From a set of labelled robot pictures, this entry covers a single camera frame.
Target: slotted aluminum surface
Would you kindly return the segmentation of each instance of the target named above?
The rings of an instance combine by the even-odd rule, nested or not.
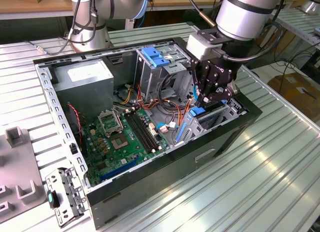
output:
[[[312,16],[298,9],[286,9],[279,13],[276,21],[307,43],[311,45],[320,43],[320,36],[314,33],[314,29],[320,27],[320,15]]]
[[[110,33],[116,46],[181,36],[187,24]],[[36,41],[55,51],[63,40]],[[68,46],[66,53],[72,50]],[[0,46],[0,133],[30,132],[43,183],[69,165],[26,43]],[[307,231],[320,214],[319,128],[249,70],[236,81],[262,111],[232,147],[206,166],[119,216],[99,231]],[[60,230],[46,202],[0,225],[1,231],[94,231],[88,213]]]

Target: black cable on table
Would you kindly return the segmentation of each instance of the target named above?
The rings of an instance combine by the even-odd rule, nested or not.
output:
[[[319,45],[319,44],[320,44],[320,43],[316,43],[316,44],[313,44],[312,46],[307,47],[306,49],[304,49],[304,50],[302,50],[301,52],[297,53],[297,54],[287,63],[287,65],[285,66],[285,69],[284,69],[284,71],[283,71],[282,77],[281,77],[280,88],[279,88],[279,91],[278,91],[279,94],[281,94],[281,88],[282,88],[282,85],[283,85],[283,83],[284,83],[284,78],[285,78],[286,70],[287,70],[289,64],[295,59],[296,56],[298,56],[299,54],[301,54],[301,53],[305,52],[306,50],[308,50],[308,49],[310,49],[310,48],[312,48],[312,47],[315,47],[315,46],[317,46],[317,45]]]

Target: black cable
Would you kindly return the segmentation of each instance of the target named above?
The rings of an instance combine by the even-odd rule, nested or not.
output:
[[[93,25],[93,31],[92,31],[92,36],[86,40],[86,41],[83,41],[83,42],[78,42],[78,41],[72,41],[72,40],[69,40],[71,43],[76,43],[76,44],[84,44],[84,43],[88,43],[88,42],[91,42],[94,38],[95,38],[95,34],[96,34],[96,27],[97,25],[94,24]]]
[[[196,9],[196,11],[197,11],[198,13],[201,13],[200,9],[199,9],[198,6],[195,4],[194,0],[189,0],[189,1],[191,2],[191,4],[192,4],[192,6],[194,7],[194,9]]]
[[[78,34],[82,32],[85,28],[87,28],[91,23],[91,8],[92,8],[92,0],[89,0],[89,21],[78,31]]]
[[[216,11],[216,13],[215,13],[215,15],[214,15],[214,18],[213,18],[213,20],[212,21],[216,21],[216,19],[217,19],[217,16],[218,16],[218,13],[219,13],[219,11],[220,11],[220,8],[221,7],[218,7],[218,9],[217,9],[217,11]]]
[[[295,59],[295,57],[297,57],[298,55],[302,54],[302,53],[305,52],[306,50],[308,50],[308,49],[310,49],[310,48],[312,48],[312,47],[315,47],[315,46],[317,46],[317,45],[319,45],[319,44],[320,44],[320,43],[316,43],[316,44],[313,44],[312,46],[307,47],[306,49],[304,49],[304,50],[302,50],[301,52],[297,53],[297,54],[287,63],[287,65],[285,66],[285,69],[284,69],[284,71],[283,71],[282,77],[281,77],[280,88],[279,88],[279,91],[278,91],[279,94],[281,94],[281,88],[282,88],[282,85],[283,85],[283,83],[284,83],[284,78],[285,78],[286,70],[287,70],[289,64]]]
[[[252,72],[253,74],[255,74],[258,78],[260,78],[260,76],[259,76],[257,73],[255,73],[255,72],[252,71],[252,70],[251,70],[251,72]]]
[[[79,9],[79,6],[80,6],[80,2],[81,2],[81,0],[78,0],[77,3],[76,3],[76,6],[75,6],[71,30],[73,30],[75,28],[76,17],[77,17],[78,9]],[[69,39],[66,40],[65,44],[62,46],[62,48],[58,52],[56,52],[56,53],[46,52],[46,53],[51,55],[51,56],[58,55],[59,53],[61,53],[66,48],[66,46],[68,45],[68,42],[69,42]]]
[[[211,13],[211,16],[210,16],[210,18],[211,18],[211,19],[213,18],[214,14],[215,14],[215,10],[216,10],[216,9],[215,9],[216,1],[217,1],[217,0],[214,0],[214,2],[213,2],[212,13]]]
[[[283,72],[281,72],[280,70],[278,70],[277,68],[275,68],[274,66],[272,66],[271,64],[269,64],[270,67],[272,67],[273,69],[275,69],[277,72],[283,74]]]
[[[95,15],[98,17],[98,15],[97,15],[97,10],[96,10],[96,0],[93,0],[92,3],[93,3],[93,12],[94,12]],[[89,9],[89,13],[90,13],[90,21],[91,21],[91,15],[92,15],[92,10],[91,10],[91,9]],[[70,39],[69,39],[69,41],[70,41],[71,43],[76,43],[76,44],[84,44],[84,43],[91,42],[91,41],[95,38],[96,29],[97,29],[97,24],[96,24],[95,22],[93,22],[93,23],[94,23],[94,25],[93,25],[93,31],[92,31],[92,36],[91,36],[91,38],[89,38],[88,40],[83,41],[83,42],[72,41],[72,40],[70,40]]]
[[[235,58],[235,57],[229,57],[227,54],[224,54],[222,57],[223,59],[225,59],[226,61],[231,61],[231,62],[235,62],[235,63],[246,63],[249,61],[252,61],[254,59],[260,58],[263,55],[267,54],[269,51],[271,51],[281,40],[284,32],[280,26],[279,23],[276,22],[272,22],[272,24],[277,27],[278,30],[280,30],[280,35],[278,36],[278,38],[276,40],[274,40],[274,42],[266,49],[264,49],[262,52],[255,54],[251,57],[247,57],[247,58]]]
[[[279,15],[279,13],[280,13],[280,11],[281,11],[281,9],[282,9],[282,6],[283,6],[283,4],[284,4],[284,1],[285,1],[285,0],[281,0],[281,1],[280,1],[279,7],[278,7],[278,9],[277,9],[274,17],[272,18],[272,21],[274,21],[274,22],[276,21],[278,15]]]

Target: power cord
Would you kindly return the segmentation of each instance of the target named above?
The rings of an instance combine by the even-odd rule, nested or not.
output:
[[[65,44],[61,47],[61,49],[58,52],[50,53],[50,52],[46,51],[44,48],[42,48],[42,47],[40,47],[40,46],[30,42],[30,41],[27,41],[27,43],[33,45],[38,51],[40,51],[40,52],[42,52],[42,53],[44,53],[46,55],[55,56],[55,55],[60,54],[66,48],[66,46],[68,45],[68,42],[69,42],[69,40],[71,38],[71,34],[72,34],[72,32],[73,32],[73,30],[75,28],[76,17],[77,17],[77,13],[78,13],[80,2],[81,2],[81,0],[78,0],[77,3],[76,3],[75,10],[74,10],[74,16],[73,16],[73,20],[72,20],[72,25],[71,25],[71,29],[69,31],[67,40],[66,40]]]
[[[33,45],[38,51],[46,54],[46,55],[51,55],[51,56],[56,56],[58,54],[60,54],[68,45],[69,42],[71,43],[76,43],[76,44],[84,44],[84,43],[88,43],[90,41],[92,41],[95,37],[96,34],[96,28],[97,28],[97,23],[99,22],[99,17],[98,17],[98,12],[96,10],[96,0],[90,0],[90,5],[89,5],[89,21],[88,23],[83,26],[80,30],[75,29],[75,24],[76,24],[76,18],[77,18],[77,14],[78,14],[78,10],[79,10],[79,6],[80,6],[80,2],[81,0],[77,0],[76,6],[75,6],[75,10],[74,10],[74,16],[73,16],[73,20],[72,20],[72,26],[71,29],[69,31],[68,37],[65,40],[65,44],[61,47],[61,49],[58,52],[55,53],[50,53],[48,52],[46,49],[30,42],[27,41],[29,44]],[[93,21],[93,31],[92,31],[92,36],[91,38],[89,38],[87,41],[83,41],[83,42],[78,42],[78,41],[72,41],[71,40],[71,35],[72,34],[79,34],[81,31],[83,31],[83,29],[85,29],[86,27],[88,27],[88,25],[90,24],[90,22]]]

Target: metal bracket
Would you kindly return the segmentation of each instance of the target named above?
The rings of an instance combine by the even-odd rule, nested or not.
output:
[[[23,145],[26,141],[19,127],[7,129],[5,131],[4,136],[5,136],[5,139],[8,141],[8,143],[10,144],[11,148]]]
[[[58,168],[46,178],[50,192],[55,192],[59,207],[54,209],[61,228],[81,217],[89,205],[75,168]]]
[[[11,194],[11,190],[5,185],[0,185],[0,198],[3,198],[9,194]]]
[[[14,208],[15,207],[11,203],[9,203],[8,201],[0,203],[0,216],[13,211]]]
[[[30,184],[31,184],[31,192],[27,192],[26,189],[22,189],[18,185],[15,186],[16,196],[18,197],[18,199],[22,200],[22,203],[24,204],[31,203],[36,199],[38,199],[39,197],[41,197],[41,193],[38,187],[36,186],[35,182],[33,180],[30,180]]]

